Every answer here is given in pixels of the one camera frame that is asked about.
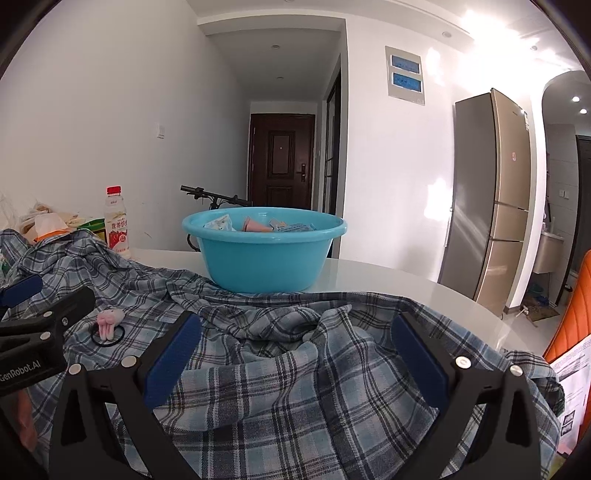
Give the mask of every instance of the orange chair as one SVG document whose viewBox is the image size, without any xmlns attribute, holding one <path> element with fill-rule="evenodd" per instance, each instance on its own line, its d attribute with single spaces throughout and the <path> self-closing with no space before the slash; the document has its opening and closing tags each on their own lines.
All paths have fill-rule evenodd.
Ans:
<svg viewBox="0 0 591 480">
<path fill-rule="evenodd" d="M 579 270 L 579 280 L 570 299 L 569 308 L 544 354 L 548 363 L 568 352 L 591 334 L 591 250 L 585 254 Z M 588 401 L 579 441 L 590 423 L 591 401 Z"/>
</svg>

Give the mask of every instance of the glass door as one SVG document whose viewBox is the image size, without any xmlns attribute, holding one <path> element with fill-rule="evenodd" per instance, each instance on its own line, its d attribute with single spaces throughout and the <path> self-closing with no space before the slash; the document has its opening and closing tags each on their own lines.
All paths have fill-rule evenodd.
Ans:
<svg viewBox="0 0 591 480">
<path fill-rule="evenodd" d="M 340 147 L 340 72 L 326 101 L 326 146 L 324 163 L 324 196 L 322 211 L 336 214 L 337 180 L 339 177 Z"/>
</svg>

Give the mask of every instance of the floor mat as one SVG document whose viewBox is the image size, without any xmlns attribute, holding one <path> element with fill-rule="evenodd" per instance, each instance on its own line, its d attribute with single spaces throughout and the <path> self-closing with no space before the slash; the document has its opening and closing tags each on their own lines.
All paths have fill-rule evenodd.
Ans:
<svg viewBox="0 0 591 480">
<path fill-rule="evenodd" d="M 522 306 L 527 307 L 529 310 L 529 313 L 526 315 L 530 322 L 537 322 L 538 320 L 544 320 L 560 315 L 560 313 L 558 313 L 554 308 L 549 305 L 542 305 L 536 298 L 529 294 L 525 295 Z"/>
</svg>

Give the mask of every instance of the bottle label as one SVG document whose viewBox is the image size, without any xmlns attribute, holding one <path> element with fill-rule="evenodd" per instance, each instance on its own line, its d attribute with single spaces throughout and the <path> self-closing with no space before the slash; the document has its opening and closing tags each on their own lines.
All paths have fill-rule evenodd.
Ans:
<svg viewBox="0 0 591 480">
<path fill-rule="evenodd" d="M 109 248 L 119 251 L 127 250 L 127 218 L 113 220 L 109 224 Z"/>
</svg>

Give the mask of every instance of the tiled floor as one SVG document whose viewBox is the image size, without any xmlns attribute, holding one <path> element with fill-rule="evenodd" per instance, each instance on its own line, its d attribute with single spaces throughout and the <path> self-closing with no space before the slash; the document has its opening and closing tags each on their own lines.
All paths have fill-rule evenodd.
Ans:
<svg viewBox="0 0 591 480">
<path fill-rule="evenodd" d="M 530 322 L 523 313 L 519 316 L 517 314 L 505 314 L 503 321 L 510 325 L 515 333 L 526 343 L 530 351 L 537 355 L 543 355 L 558 329 L 562 316 L 566 311 L 566 306 L 559 305 L 556 307 L 556 310 L 560 315 L 538 320 L 535 323 Z"/>
</svg>

